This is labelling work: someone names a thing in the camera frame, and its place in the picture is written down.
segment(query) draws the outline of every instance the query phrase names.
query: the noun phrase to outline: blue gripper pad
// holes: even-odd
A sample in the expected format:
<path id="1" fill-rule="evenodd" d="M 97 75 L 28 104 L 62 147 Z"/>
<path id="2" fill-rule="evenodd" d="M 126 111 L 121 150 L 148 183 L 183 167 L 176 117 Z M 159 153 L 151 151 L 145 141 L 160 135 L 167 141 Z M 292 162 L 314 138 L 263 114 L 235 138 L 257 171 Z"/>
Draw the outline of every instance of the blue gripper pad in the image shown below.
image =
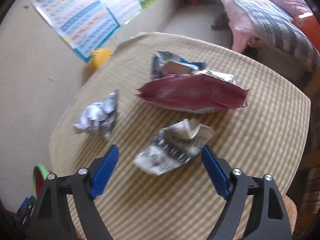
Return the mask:
<path id="1" fill-rule="evenodd" d="M 112 175 L 113 170 L 119 160 L 119 148 L 113 146 L 108 156 L 98 168 L 96 174 L 92 178 L 92 188 L 90 196 L 95 199 L 97 196 L 102 195 L 103 191 Z"/>
<path id="2" fill-rule="evenodd" d="M 26 197 L 23 201 L 23 203 L 21 204 L 21 206 L 19 207 L 20 210 L 24 210 L 26 205 L 28 204 L 29 198 Z"/>
<path id="3" fill-rule="evenodd" d="M 227 177 L 207 146 L 204 146 L 201 152 L 202 163 L 204 164 L 218 195 L 227 199 L 230 196 Z"/>

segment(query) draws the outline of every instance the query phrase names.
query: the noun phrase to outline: pink blanket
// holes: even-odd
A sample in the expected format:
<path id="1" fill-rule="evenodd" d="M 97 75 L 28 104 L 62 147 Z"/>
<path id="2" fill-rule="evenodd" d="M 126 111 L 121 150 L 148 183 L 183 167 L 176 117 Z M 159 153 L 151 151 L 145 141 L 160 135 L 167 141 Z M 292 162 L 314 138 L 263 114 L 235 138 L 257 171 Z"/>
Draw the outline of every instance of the pink blanket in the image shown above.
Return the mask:
<path id="1" fill-rule="evenodd" d="M 237 5 L 234 0 L 221 0 L 229 18 L 229 26 L 233 34 L 232 50 L 242 53 L 249 44 L 251 47 L 257 47 L 261 41 L 255 32 L 251 20 L 247 13 Z"/>

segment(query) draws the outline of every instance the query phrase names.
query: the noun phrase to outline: metal screw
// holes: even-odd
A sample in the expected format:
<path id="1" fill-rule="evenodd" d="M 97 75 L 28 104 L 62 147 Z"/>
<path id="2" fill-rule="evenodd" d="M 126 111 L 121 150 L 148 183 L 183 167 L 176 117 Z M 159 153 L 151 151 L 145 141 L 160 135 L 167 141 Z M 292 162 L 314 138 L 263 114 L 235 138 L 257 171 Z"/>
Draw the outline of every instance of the metal screw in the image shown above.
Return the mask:
<path id="1" fill-rule="evenodd" d="M 79 169 L 78 174 L 84 175 L 87 174 L 88 170 L 86 168 Z"/>
<path id="2" fill-rule="evenodd" d="M 237 176 L 240 176 L 240 175 L 242 174 L 242 171 L 239 170 L 239 169 L 233 169 L 233 170 L 232 170 L 232 173 L 235 174 L 235 175 L 237 175 Z"/>
<path id="3" fill-rule="evenodd" d="M 270 174 L 266 174 L 264 175 L 264 178 L 268 181 L 271 181 L 272 180 L 272 176 Z"/>
<path id="4" fill-rule="evenodd" d="M 50 174 L 47 176 L 47 179 L 54 179 L 55 177 L 56 177 L 56 174 L 50 173 Z"/>

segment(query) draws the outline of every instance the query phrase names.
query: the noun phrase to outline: red snack bag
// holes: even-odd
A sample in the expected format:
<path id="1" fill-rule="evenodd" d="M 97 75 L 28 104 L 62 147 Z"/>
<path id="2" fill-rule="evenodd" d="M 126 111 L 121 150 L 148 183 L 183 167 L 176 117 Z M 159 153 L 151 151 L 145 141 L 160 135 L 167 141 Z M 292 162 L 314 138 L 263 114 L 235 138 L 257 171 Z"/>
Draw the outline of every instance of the red snack bag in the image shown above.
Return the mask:
<path id="1" fill-rule="evenodd" d="M 196 114 L 247 106 L 248 94 L 233 75 L 210 70 L 156 79 L 139 92 L 145 102 Z"/>

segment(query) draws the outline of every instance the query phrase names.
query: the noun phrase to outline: round table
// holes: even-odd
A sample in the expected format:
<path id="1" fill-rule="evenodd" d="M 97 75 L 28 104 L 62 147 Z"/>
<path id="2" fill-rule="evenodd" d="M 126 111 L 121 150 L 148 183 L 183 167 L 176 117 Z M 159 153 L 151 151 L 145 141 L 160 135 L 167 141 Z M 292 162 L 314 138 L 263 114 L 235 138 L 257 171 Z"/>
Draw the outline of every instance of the round table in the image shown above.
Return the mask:
<path id="1" fill-rule="evenodd" d="M 188 61 L 206 62 L 207 69 L 232 73 L 250 89 L 248 106 L 210 114 L 190 114 L 143 103 L 136 90 L 150 80 L 154 52 L 166 50 Z M 75 134 L 88 104 L 119 89 L 119 119 L 111 140 Z M 285 194 L 297 171 L 305 146 L 310 100 L 294 85 L 266 66 L 229 49 L 191 38 L 148 33 L 120 45 L 114 56 L 85 84 L 51 136 L 52 167 L 70 175 L 104 155 L 111 144 L 120 148 L 120 160 L 96 207 L 114 240 L 206 239 L 225 201 L 218 196 L 197 156 L 164 175 L 150 176 L 134 164 L 137 154 L 163 127 L 184 118 L 197 118 L 216 131 L 208 145 L 231 167 L 247 175 L 271 174 Z M 84 237 L 75 205 L 70 213 Z M 250 212 L 245 206 L 237 236 Z"/>

